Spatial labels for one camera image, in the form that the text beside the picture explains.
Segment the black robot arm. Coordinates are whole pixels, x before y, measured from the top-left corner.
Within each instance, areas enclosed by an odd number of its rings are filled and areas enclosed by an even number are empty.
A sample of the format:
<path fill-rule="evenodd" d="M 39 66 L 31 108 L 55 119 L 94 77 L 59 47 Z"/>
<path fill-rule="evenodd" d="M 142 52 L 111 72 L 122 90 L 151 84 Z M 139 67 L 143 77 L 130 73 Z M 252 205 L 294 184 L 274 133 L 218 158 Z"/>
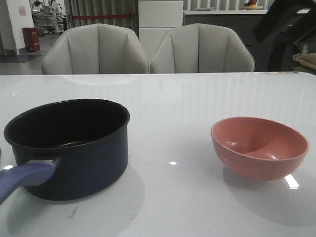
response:
<path fill-rule="evenodd" d="M 268 71 L 281 71 L 288 48 L 298 52 L 298 45 L 316 37 L 316 2 L 314 0 L 276 0 L 252 33 L 259 44 L 275 40 Z"/>

